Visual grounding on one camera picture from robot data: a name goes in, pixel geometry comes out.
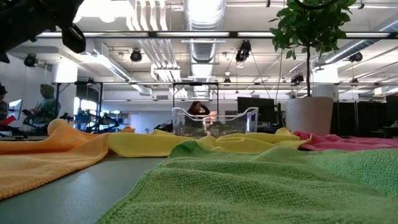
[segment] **gray tabletop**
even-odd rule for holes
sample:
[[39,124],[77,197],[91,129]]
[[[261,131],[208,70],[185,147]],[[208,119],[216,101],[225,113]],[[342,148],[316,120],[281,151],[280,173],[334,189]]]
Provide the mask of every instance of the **gray tabletop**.
[[0,223],[94,223],[165,158],[106,158],[37,189],[0,201]]

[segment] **gray shirt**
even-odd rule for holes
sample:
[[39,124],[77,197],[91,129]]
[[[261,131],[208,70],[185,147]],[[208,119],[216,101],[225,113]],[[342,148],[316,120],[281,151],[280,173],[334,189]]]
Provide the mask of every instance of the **gray shirt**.
[[0,121],[6,119],[8,116],[8,103],[0,102]]

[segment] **orange towel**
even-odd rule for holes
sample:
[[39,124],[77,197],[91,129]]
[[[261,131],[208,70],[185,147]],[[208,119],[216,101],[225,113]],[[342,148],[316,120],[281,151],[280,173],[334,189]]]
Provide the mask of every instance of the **orange towel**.
[[0,141],[0,199],[89,167],[108,153],[109,134],[84,133],[61,119],[50,123],[49,136],[43,141]]

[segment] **clear plastic bin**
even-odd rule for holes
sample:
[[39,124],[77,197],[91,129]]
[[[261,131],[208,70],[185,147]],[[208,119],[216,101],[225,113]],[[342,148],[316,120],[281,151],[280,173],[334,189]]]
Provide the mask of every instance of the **clear plastic bin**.
[[255,133],[259,108],[248,108],[238,115],[190,115],[182,108],[173,108],[173,133],[178,136],[220,137],[236,133]]

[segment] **microfiber cloth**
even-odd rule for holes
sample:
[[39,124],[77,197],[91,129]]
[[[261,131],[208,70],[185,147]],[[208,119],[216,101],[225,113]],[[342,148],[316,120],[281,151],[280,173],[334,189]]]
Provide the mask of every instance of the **microfiber cloth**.
[[396,149],[398,148],[398,140],[396,139],[381,139],[381,138],[341,138],[335,134],[327,136],[319,136],[316,134],[306,133],[303,131],[294,132],[301,140],[308,140],[306,144],[301,145],[301,148],[324,151],[328,149],[341,149],[347,151],[358,151],[368,149]]
[[215,152],[185,141],[98,223],[398,223],[398,151]]
[[[167,157],[179,143],[192,138],[155,131],[134,134],[88,134],[73,129],[64,120],[49,125],[43,141],[0,141],[0,199],[40,187],[50,181],[84,169],[102,160],[109,150],[123,157]],[[235,134],[198,141],[206,149],[226,152],[263,152],[278,145],[298,148],[307,142],[286,130],[278,134]]]

